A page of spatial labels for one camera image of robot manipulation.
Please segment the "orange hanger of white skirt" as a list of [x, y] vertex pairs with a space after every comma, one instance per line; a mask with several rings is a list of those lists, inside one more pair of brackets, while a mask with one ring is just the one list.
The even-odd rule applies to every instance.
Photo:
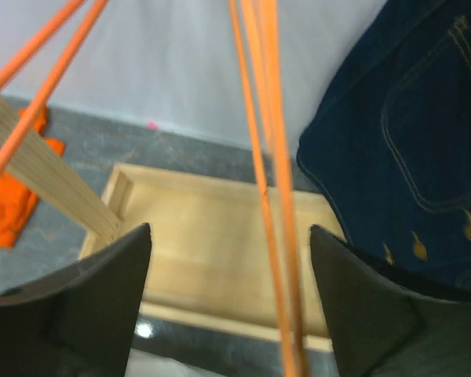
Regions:
[[235, 0], [228, 2], [232, 30], [235, 39], [235, 48], [239, 62], [243, 99], [246, 108], [248, 132], [250, 136], [251, 150], [254, 161], [254, 175], [260, 199], [261, 213], [265, 227], [265, 237], [268, 248], [268, 261], [272, 275], [272, 286], [275, 297], [276, 314], [279, 325], [280, 349], [283, 363], [283, 374], [293, 377], [298, 374], [294, 360], [293, 345], [290, 335], [290, 324], [285, 303], [283, 282], [280, 273], [279, 253], [277, 249], [276, 234], [274, 232], [272, 211], [268, 199], [268, 186], [265, 173], [265, 165], [261, 154], [261, 144], [257, 129], [257, 120], [250, 87], [250, 77], [246, 64], [246, 56], [243, 45], [243, 33], [239, 22], [239, 12]]

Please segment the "orange hanger of floral skirt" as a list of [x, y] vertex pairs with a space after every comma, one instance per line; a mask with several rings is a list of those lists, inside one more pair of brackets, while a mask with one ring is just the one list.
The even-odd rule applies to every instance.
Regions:
[[17, 53], [15, 53], [0, 70], [0, 90], [19, 72], [37, 51], [54, 36], [84, 2], [85, 0], [68, 1]]

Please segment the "orange hanger of grey skirt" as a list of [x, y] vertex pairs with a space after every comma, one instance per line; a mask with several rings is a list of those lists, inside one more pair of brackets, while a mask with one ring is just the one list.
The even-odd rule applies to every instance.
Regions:
[[92, 4], [85, 18], [72, 36], [70, 42], [60, 55], [58, 61], [54, 64], [52, 71], [48, 74], [34, 99], [27, 107], [24, 116], [13, 128], [11, 134], [7, 137], [3, 146], [0, 148], [0, 175], [12, 159], [13, 154], [20, 147], [30, 130], [31, 124], [35, 121], [40, 110], [51, 97], [53, 91], [56, 89], [59, 81], [75, 57], [75, 54], [79, 51], [79, 48], [86, 40], [88, 34], [93, 28], [93, 25], [97, 22], [98, 17], [103, 12], [107, 3], [107, 0], [100, 0], [95, 1]]

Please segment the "dark blue denim skirt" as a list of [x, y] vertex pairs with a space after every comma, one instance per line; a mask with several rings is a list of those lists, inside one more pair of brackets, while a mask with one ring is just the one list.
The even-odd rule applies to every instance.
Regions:
[[389, 1], [299, 140], [348, 243], [471, 291], [471, 1]]

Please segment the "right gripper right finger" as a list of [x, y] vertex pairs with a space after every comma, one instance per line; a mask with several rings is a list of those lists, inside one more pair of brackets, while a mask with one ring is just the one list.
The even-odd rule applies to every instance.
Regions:
[[310, 229], [312, 269], [341, 376], [471, 376], [471, 291]]

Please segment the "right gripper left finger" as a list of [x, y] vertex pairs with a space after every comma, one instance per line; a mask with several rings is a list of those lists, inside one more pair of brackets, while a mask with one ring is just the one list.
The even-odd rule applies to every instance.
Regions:
[[0, 376], [123, 376], [152, 252], [137, 226], [0, 294]]

